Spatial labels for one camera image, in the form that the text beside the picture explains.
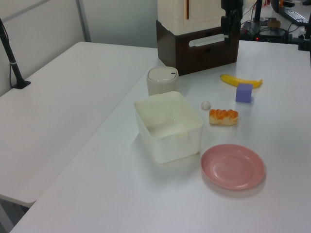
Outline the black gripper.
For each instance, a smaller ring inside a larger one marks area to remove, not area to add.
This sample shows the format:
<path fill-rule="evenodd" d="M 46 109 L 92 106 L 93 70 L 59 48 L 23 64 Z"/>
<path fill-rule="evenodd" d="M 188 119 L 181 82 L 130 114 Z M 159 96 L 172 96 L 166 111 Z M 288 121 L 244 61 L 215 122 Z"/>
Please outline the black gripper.
<path fill-rule="evenodd" d="M 243 5 L 244 0 L 221 0 L 221 8 L 225 10 L 226 15 L 221 17 L 221 31 L 224 35 L 225 43 L 229 41 L 229 32 L 230 34 L 239 34 Z"/>

